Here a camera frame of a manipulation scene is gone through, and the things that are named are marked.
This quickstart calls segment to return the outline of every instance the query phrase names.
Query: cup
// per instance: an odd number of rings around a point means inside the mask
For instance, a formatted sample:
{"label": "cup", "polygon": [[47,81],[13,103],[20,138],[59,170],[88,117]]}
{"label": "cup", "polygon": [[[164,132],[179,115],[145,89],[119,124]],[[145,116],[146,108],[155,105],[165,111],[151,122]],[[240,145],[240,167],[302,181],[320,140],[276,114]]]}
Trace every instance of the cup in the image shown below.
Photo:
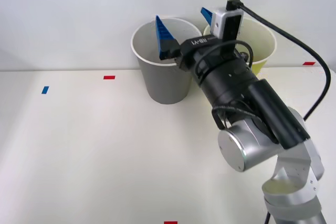
{"label": "cup", "polygon": [[[237,39],[248,43],[253,50],[252,72],[257,75],[266,61],[274,55],[277,50],[277,39],[274,33],[262,23],[251,19],[243,18]],[[203,35],[210,34],[210,26],[208,25]],[[241,52],[247,52],[242,45],[237,45],[236,49]]]}
{"label": "cup", "polygon": [[[179,18],[162,18],[163,24],[178,41],[199,37],[196,26]],[[188,94],[191,74],[179,69],[173,59],[160,60],[155,20],[141,25],[132,35],[131,48],[139,66],[150,97],[161,104],[182,101]]]}

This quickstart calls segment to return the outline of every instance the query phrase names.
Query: white table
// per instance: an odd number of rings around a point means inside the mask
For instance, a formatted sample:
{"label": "white table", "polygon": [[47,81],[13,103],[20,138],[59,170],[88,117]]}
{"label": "white table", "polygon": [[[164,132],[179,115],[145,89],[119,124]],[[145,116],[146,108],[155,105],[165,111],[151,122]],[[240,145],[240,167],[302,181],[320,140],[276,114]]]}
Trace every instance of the white table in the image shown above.
{"label": "white table", "polygon": [[[324,85],[314,67],[259,77],[301,114]],[[197,86],[175,105],[152,101],[138,70],[1,72],[0,90],[1,224],[264,223],[261,186],[276,159],[232,170]],[[333,82],[307,122],[326,171],[318,195],[328,223],[336,223],[335,100]]]}

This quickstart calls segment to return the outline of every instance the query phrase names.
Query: white wall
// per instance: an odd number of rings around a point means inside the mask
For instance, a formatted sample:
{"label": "white wall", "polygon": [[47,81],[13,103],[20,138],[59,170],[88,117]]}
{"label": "white wall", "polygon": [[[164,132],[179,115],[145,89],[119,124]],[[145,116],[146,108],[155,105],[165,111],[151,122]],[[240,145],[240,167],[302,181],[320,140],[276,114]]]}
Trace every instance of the white wall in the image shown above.
{"label": "white wall", "polygon": [[[243,0],[261,16],[301,38],[336,65],[334,0]],[[226,0],[0,0],[0,70],[128,69],[132,32],[156,14],[206,25],[202,6]],[[279,38],[269,65],[311,58]]]}

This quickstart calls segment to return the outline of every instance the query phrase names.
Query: yellow cup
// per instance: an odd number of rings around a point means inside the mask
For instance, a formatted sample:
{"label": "yellow cup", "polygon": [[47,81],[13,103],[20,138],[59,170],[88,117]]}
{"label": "yellow cup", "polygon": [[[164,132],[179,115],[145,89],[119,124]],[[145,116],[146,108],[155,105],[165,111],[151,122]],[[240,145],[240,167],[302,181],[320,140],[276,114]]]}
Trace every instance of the yellow cup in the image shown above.
{"label": "yellow cup", "polygon": [[[254,55],[252,72],[257,75],[269,57],[277,50],[277,40],[268,27],[254,19],[243,18],[241,24],[237,39],[245,41],[251,46]],[[208,34],[210,34],[209,25],[203,32],[203,35]],[[236,48],[239,52],[247,52],[247,49],[242,45],[237,45]]]}

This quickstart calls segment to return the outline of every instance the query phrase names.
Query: blue tape marker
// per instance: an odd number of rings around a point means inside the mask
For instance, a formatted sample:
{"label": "blue tape marker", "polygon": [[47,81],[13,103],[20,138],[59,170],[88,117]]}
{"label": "blue tape marker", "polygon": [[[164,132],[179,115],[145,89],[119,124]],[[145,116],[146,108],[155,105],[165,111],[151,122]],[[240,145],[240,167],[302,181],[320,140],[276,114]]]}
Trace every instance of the blue tape marker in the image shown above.
{"label": "blue tape marker", "polygon": [[42,90],[42,94],[46,94],[48,92],[49,86],[45,86]]}

